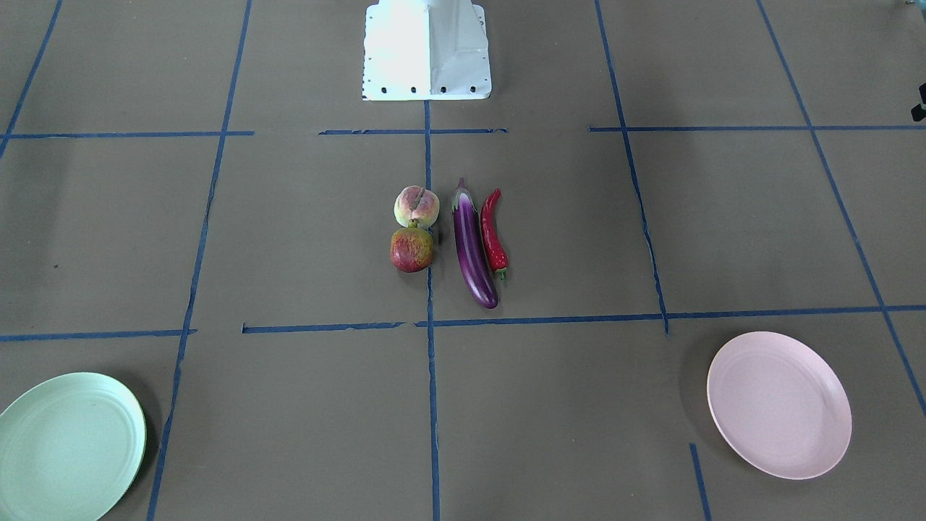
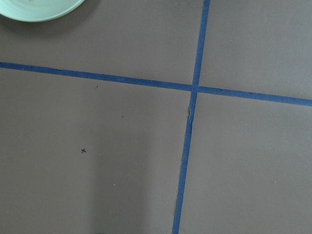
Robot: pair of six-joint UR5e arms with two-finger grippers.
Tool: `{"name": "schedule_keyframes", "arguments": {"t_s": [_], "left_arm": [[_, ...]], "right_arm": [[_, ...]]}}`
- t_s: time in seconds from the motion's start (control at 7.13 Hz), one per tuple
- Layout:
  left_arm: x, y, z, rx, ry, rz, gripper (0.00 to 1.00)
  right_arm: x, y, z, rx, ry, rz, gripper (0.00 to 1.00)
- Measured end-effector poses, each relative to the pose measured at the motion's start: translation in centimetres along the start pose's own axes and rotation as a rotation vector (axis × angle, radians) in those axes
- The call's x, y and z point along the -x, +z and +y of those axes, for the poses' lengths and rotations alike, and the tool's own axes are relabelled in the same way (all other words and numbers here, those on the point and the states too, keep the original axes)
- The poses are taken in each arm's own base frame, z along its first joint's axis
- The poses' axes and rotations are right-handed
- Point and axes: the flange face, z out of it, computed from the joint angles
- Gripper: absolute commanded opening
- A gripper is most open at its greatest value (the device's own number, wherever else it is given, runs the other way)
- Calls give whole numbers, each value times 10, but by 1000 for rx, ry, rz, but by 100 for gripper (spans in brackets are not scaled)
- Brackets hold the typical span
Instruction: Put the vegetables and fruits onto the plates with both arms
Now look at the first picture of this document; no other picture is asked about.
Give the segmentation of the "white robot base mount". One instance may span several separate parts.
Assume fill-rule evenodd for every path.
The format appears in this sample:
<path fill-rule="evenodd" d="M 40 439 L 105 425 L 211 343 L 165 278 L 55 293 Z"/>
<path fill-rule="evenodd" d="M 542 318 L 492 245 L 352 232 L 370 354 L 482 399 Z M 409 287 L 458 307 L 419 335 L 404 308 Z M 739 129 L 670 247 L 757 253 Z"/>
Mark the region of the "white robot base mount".
<path fill-rule="evenodd" d="M 483 100 L 493 91 L 479 4 L 379 1 L 366 9 L 363 47 L 363 100 Z"/>

